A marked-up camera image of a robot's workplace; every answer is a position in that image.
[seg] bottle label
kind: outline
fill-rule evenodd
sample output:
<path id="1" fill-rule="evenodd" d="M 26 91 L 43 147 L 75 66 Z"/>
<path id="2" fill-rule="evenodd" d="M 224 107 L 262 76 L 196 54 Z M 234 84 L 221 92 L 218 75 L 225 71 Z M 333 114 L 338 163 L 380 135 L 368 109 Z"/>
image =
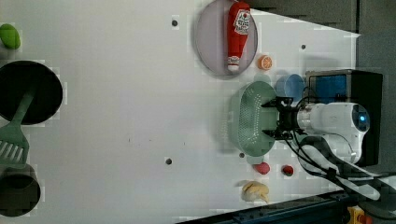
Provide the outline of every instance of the bottle label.
<path id="1" fill-rule="evenodd" d="M 248 10 L 239 9 L 235 21 L 233 22 L 235 31 L 240 35 L 247 35 L 249 22 L 250 22 L 250 12 Z"/>
<path id="2" fill-rule="evenodd" d="M 228 57 L 228 64 L 239 64 L 239 58 L 236 56 Z"/>

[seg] table surface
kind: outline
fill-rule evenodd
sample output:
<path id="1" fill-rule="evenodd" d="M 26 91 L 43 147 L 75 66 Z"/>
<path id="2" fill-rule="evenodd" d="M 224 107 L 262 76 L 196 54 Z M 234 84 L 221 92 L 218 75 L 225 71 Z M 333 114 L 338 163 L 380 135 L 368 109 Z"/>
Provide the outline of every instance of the table surface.
<path id="1" fill-rule="evenodd" d="M 2 64 L 44 63 L 65 96 L 52 119 L 23 127 L 40 203 L 2 221 L 174 223 L 265 204 L 241 199 L 246 180 L 266 184 L 271 203 L 338 189 L 308 175 L 281 143 L 265 155 L 271 172 L 256 173 L 230 143 L 227 117 L 231 96 L 257 76 L 274 85 L 287 74 L 354 68 L 357 36 L 252 10 L 257 57 L 270 55 L 274 67 L 262 72 L 253 63 L 222 78 L 202 65 L 193 45 L 194 24 L 210 2 L 0 2 L 0 22 L 13 23 L 22 37 L 20 49 L 0 48 Z M 281 174 L 284 164 L 294 176 Z"/>

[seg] green colander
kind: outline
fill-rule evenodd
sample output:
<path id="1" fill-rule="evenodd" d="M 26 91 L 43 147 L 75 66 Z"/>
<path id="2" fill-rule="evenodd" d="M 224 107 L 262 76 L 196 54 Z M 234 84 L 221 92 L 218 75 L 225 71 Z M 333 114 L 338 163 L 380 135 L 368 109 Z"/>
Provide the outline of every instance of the green colander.
<path id="1" fill-rule="evenodd" d="M 274 138 L 262 132 L 276 129 L 276 108 L 262 108 L 275 98 L 276 92 L 268 83 L 256 81 L 238 91 L 231 100 L 230 139 L 251 157 L 263 156 L 275 143 Z"/>

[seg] green ball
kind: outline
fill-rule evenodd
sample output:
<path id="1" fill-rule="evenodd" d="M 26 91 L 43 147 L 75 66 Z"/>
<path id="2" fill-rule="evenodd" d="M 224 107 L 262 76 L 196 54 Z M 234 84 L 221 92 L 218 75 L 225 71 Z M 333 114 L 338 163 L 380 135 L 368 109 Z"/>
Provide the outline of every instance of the green ball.
<path id="1" fill-rule="evenodd" d="M 0 26 L 0 38 L 4 46 L 8 49 L 17 49 L 21 45 L 20 34 L 17 29 L 10 24 Z"/>

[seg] gray floor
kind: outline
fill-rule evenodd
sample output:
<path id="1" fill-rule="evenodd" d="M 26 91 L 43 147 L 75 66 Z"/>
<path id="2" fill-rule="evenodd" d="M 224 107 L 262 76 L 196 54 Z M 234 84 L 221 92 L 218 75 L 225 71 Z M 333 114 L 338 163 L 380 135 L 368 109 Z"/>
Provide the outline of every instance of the gray floor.
<path id="1" fill-rule="evenodd" d="M 396 172 L 396 0 L 246 2 L 256 9 L 361 34 L 357 66 L 360 70 L 384 75 L 379 164 L 367 169 Z M 396 223 L 396 220 L 375 218 L 374 223 Z"/>

